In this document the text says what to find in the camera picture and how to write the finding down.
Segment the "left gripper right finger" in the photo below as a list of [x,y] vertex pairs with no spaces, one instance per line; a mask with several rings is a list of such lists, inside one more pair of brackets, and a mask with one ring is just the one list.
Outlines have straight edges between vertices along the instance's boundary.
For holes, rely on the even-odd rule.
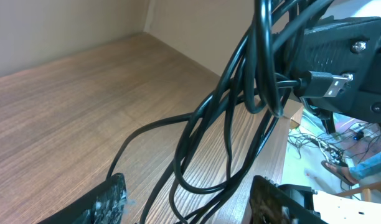
[[256,175],[249,198],[249,223],[322,224],[321,214],[314,209],[311,187],[283,184]]

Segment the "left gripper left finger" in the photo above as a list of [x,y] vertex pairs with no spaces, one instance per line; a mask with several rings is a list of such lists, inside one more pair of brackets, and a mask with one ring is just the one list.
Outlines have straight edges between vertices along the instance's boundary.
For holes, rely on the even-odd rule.
[[116,173],[41,224],[120,224],[127,202],[125,177]]

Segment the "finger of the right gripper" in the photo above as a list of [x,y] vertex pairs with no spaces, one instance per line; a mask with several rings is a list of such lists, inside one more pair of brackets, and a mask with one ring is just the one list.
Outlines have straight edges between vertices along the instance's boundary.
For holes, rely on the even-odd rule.
[[381,18],[323,20],[304,33],[295,90],[317,108],[381,123]]

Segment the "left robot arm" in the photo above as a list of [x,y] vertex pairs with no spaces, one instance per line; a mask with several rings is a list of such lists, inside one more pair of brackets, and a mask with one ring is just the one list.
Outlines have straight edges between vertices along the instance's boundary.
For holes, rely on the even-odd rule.
[[[381,182],[336,195],[300,185],[276,186],[253,178],[243,223],[381,223],[381,204],[351,195],[381,191]],[[100,185],[44,219],[44,223],[120,223],[127,204],[125,178],[116,173]]]

